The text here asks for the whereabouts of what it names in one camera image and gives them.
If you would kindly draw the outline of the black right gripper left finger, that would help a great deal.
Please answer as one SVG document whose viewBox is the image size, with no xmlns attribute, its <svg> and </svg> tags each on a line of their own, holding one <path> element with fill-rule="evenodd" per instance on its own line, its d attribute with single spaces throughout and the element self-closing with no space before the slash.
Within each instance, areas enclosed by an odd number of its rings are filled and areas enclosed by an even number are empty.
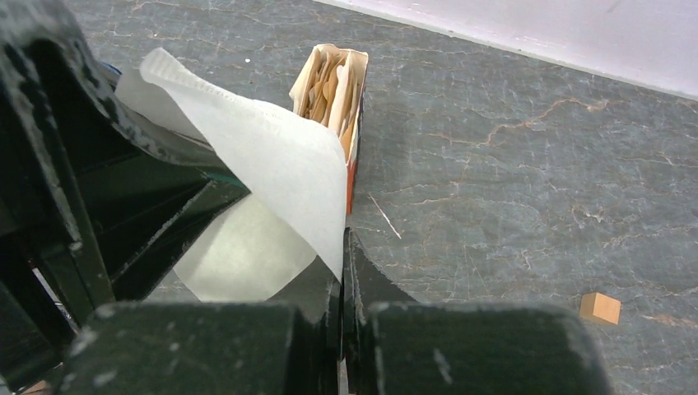
<svg viewBox="0 0 698 395">
<path fill-rule="evenodd" d="M 337 394 L 342 283 L 312 262 L 270 300 L 96 310 L 60 394 Z"/>
</svg>

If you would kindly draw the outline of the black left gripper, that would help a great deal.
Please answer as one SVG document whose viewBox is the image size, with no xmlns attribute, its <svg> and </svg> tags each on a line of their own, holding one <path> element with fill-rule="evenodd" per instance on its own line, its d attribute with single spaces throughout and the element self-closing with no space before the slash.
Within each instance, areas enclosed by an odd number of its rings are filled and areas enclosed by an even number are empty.
<svg viewBox="0 0 698 395">
<path fill-rule="evenodd" d="M 246 191 L 114 94 L 60 1 L 1 4 L 1 376 L 21 391 L 103 304 L 141 300 Z"/>
</svg>

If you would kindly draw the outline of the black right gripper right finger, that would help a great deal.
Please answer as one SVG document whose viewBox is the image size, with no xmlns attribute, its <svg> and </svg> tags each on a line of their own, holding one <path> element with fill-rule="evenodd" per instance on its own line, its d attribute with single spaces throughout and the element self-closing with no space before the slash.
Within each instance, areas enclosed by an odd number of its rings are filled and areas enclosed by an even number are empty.
<svg viewBox="0 0 698 395">
<path fill-rule="evenodd" d="M 343 346 L 352 394 L 608 394 L 598 348 L 551 304 L 422 303 L 344 234 Z"/>
</svg>

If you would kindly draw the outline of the white paper coffee filter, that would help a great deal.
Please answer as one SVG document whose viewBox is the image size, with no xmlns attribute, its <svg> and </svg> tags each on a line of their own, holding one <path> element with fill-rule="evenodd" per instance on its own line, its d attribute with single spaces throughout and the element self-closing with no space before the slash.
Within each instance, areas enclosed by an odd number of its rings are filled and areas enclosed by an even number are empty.
<svg viewBox="0 0 698 395">
<path fill-rule="evenodd" d="M 199 300 L 268 300 L 314 261 L 341 278 L 347 169 L 333 132 L 205 81 L 162 48 L 123 71 L 115 94 L 206 176 L 249 190 L 175 264 Z"/>
</svg>

